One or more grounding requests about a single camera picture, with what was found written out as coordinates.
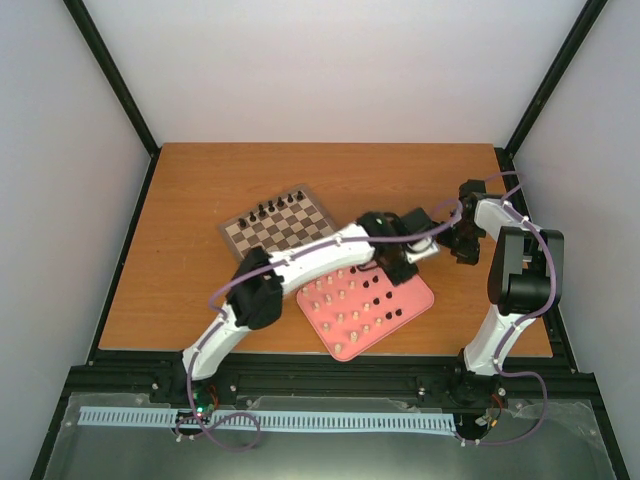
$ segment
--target pink tray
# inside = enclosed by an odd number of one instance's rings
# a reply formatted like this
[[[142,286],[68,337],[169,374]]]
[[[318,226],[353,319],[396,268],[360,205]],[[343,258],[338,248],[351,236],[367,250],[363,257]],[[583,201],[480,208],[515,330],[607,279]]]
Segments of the pink tray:
[[[417,275],[394,287],[379,268],[336,270],[302,287],[296,299],[331,356],[341,362],[428,310],[434,300]]]

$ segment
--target wooden table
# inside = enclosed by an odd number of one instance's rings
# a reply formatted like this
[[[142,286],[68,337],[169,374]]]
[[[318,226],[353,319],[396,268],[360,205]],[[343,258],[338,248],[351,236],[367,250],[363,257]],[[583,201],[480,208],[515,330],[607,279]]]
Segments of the wooden table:
[[[339,227],[370,210],[429,211],[457,196],[469,178],[498,171],[491,145],[165,144],[100,341],[102,349],[179,350],[214,318],[209,295],[237,263],[218,224],[292,185],[306,183]],[[504,191],[500,180],[490,185]],[[421,262],[433,308],[368,353],[455,355],[489,307],[486,283],[494,242],[480,263],[457,265],[446,250]],[[248,335],[245,352],[324,352],[293,297],[279,321]],[[513,353],[550,356],[541,321]]]

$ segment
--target white wall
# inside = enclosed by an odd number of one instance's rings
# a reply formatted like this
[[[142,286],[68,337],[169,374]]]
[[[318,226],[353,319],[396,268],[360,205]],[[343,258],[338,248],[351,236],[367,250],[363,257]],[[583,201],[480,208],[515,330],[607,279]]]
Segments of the white wall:
[[[565,234],[560,304],[640,478],[640,2],[609,2],[516,165],[537,223]]]
[[[504,145],[584,0],[87,0],[159,142]]]
[[[61,1],[0,7],[0,478],[84,363],[148,157]]]

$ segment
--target black metal frame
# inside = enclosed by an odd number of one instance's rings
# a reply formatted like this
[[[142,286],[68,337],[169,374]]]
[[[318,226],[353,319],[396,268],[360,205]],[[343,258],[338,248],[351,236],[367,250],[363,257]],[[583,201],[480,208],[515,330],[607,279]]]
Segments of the black metal frame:
[[[60,423],[72,393],[148,393],[155,401],[174,404],[184,402],[184,397],[176,397],[176,389],[173,385],[175,381],[173,372],[176,366],[181,364],[178,353],[98,349],[100,336],[158,162],[160,149],[82,0],[64,0],[64,3],[125,109],[151,161],[100,316],[89,361],[86,365],[72,367],[69,372],[34,467],[32,480],[44,477]],[[495,149],[496,160],[501,171],[515,170],[513,159],[516,152],[606,3],[607,0],[586,1],[507,146]],[[518,184],[515,176],[503,178],[507,189]],[[522,191],[512,197],[512,203],[520,213],[525,215],[529,213]],[[577,371],[562,315],[557,307],[544,315],[544,322],[552,347],[552,358],[509,357],[505,362],[505,370],[537,371],[545,379],[552,399],[590,401],[617,477],[629,478],[595,377],[592,374],[582,374]],[[420,386],[430,385],[434,380],[441,378],[454,360],[455,357],[361,356],[349,363],[339,363],[326,355],[231,354],[221,364],[214,380],[218,386],[221,401],[226,404],[236,404],[238,396],[241,396],[243,401],[247,397],[264,395],[366,396],[400,399],[419,406],[438,407],[447,412],[463,413],[464,409],[447,402],[446,399],[419,393]],[[503,386],[511,398],[540,398],[541,396],[539,385],[534,379],[505,379]]]

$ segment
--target chessboard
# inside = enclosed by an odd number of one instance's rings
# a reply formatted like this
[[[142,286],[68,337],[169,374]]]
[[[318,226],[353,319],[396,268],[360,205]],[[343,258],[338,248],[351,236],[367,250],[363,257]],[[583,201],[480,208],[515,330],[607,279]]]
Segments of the chessboard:
[[[267,252],[311,243],[337,228],[328,212],[306,185],[261,201],[253,209],[219,225],[231,253],[242,261],[253,247]]]

